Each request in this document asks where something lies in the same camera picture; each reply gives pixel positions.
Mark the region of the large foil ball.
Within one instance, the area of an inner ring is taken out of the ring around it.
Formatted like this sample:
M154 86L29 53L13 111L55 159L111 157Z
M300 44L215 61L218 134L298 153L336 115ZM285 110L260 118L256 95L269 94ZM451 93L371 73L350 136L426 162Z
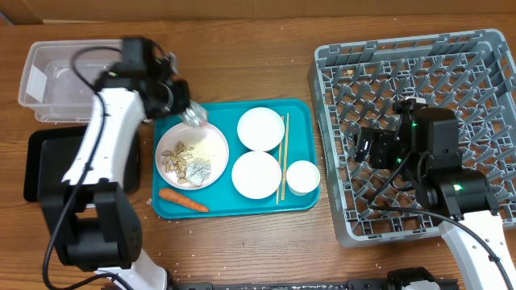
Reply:
M190 101L189 106L180 115L182 122L191 127L200 127L208 123L207 110L195 101Z

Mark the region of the white cup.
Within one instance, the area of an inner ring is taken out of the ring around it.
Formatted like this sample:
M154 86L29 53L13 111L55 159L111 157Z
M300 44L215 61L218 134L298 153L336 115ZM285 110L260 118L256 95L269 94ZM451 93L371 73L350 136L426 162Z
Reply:
M287 169L286 183L292 194L305 196L319 187L319 170L317 166L310 161L296 161Z

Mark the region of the white bowl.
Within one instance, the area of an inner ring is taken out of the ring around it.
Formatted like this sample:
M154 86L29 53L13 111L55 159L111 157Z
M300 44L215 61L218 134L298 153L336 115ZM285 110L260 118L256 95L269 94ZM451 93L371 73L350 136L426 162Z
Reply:
M251 151L271 151L285 135L281 116L266 107L257 107L245 112L238 121L239 141Z
M280 186L281 167L269 153L250 151L241 155L231 170L231 180L238 193L259 200L273 195Z

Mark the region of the small foil ball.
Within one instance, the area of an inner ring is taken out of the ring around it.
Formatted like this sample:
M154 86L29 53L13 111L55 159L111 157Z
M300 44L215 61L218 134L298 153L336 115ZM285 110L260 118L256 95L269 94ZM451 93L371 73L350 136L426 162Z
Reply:
M211 164L207 159L194 159L187 164L185 177L195 186L200 186L211 174Z

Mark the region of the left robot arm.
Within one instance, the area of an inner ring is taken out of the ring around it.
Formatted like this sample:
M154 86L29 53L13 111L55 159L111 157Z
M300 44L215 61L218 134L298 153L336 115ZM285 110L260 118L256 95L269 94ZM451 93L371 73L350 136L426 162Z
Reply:
M45 286L54 286L49 262L93 276L73 289L106 278L120 289L172 289L169 271L143 249L140 219L123 189L127 159L139 125L187 111L186 81L175 79L175 57L144 37L122 40L121 59L85 81L94 94L89 124L70 168L59 184L40 194L51 238L42 264Z

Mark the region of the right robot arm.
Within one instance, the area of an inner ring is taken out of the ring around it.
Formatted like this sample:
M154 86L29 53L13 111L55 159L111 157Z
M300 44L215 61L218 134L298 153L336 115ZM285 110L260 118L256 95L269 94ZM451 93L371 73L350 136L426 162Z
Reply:
M394 130L363 127L354 136L354 159L410 182L420 213L439 228L468 289L513 289L515 266L499 204L487 176L465 168L459 121L452 110L430 107L420 97L396 101Z

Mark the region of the grey dishwasher rack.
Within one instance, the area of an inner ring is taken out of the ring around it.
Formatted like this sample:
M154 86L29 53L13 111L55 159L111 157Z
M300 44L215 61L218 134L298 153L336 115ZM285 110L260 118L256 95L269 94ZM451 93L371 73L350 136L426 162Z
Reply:
M323 45L308 72L314 114L326 159L326 185L335 236L346 247L429 238L428 216L407 183L353 159L364 126L393 130L396 100L420 97L452 110L459 121L463 164L483 172L505 228L515 225L515 63L494 29Z

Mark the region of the peanut shells pile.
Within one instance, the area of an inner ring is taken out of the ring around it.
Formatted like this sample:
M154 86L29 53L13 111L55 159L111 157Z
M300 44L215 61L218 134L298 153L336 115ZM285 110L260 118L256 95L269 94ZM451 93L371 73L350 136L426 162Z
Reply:
M164 150L161 164L165 173L175 173L178 184L186 184L186 169L193 158L193 147L187 147L183 142L177 142L173 149Z

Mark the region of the white dinner plate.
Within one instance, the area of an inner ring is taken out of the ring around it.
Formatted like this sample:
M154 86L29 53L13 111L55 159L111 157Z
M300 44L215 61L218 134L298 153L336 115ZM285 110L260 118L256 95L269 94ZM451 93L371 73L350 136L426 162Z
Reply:
M173 149L179 141L187 147L193 147L193 158L190 161L195 159L210 161L211 174L200 186L195 186L188 181L186 184L178 184L175 173L164 172L161 153L164 150ZM228 160L229 145L226 138L216 126L211 124L190 127L181 122L173 125L159 136L155 149L155 167L159 176L177 189L196 190L214 183L223 174Z

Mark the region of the right wooden chopstick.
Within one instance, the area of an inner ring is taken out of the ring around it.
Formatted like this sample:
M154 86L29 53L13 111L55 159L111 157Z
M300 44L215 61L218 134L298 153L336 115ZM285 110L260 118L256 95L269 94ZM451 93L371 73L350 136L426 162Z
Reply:
M286 187L286 172L288 163L288 146L289 146L289 113L286 115L285 124L285 143L284 143L284 156L283 156L283 178L282 178L282 189L281 189L281 201L285 200L285 187Z

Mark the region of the orange carrot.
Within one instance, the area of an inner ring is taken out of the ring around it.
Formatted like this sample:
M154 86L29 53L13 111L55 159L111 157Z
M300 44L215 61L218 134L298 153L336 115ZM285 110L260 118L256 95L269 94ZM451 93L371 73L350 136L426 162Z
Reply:
M159 191L159 196L173 204L183 206L187 209L191 209L201 213L209 213L210 209L202 204L197 203L196 201L189 199L188 197L173 191L170 188L163 188Z

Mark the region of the teal serving tray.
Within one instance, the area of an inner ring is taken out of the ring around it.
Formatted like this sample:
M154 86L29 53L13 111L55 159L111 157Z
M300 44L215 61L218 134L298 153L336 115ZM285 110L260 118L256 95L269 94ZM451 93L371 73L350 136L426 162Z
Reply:
M264 199L252 200L237 192L231 182L231 169L235 161L248 149L237 137L237 122L248 110L256 107L267 107L281 116L289 117L289 144L287 147L287 164L307 160L313 164L318 162L314 145L312 116L309 106L298 99L275 99L259 101L233 101L220 103L204 103L202 105L209 114L209 121L226 137L229 145L228 164L223 174L212 184L199 189L180 189L173 185L175 176L166 176L158 168L161 165L160 141L175 143L178 133L168 134L172 127L181 122L178 117L160 119L155 122L154 129L154 168L152 174L152 206L156 214L164 219L185 218L218 218L224 216L239 216L248 214L280 213L300 211L312 208L318 201L319 189L296 196L285 190L285 199L276 201L272 195ZM162 188L174 191L207 206L208 213L199 213L180 205L173 204L159 197Z

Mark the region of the clear plastic bin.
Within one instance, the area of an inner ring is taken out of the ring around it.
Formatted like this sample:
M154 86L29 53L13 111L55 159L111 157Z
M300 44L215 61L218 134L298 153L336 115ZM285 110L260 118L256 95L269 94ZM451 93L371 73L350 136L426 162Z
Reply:
M101 46L76 62L79 73L90 83L101 72L121 60L120 39L58 40L32 44L20 81L18 102L32 109L35 119L48 123L85 123L92 111L94 93L71 69L73 54L83 48Z

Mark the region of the black tray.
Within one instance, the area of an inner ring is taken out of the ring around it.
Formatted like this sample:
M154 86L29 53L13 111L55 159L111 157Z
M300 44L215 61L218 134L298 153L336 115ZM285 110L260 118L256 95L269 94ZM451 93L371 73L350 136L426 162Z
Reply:
M38 130L30 136L23 187L26 201L37 202L44 188L61 182L76 157L85 131L85 126L72 126Z

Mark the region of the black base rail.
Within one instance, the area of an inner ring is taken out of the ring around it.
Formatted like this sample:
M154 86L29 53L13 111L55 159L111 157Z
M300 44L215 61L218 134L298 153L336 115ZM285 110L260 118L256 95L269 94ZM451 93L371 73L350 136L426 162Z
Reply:
M385 278L349 279L346 282L309 282L275 284L212 284L175 282L174 290L459 290L457 279L435 278L424 267L390 271Z

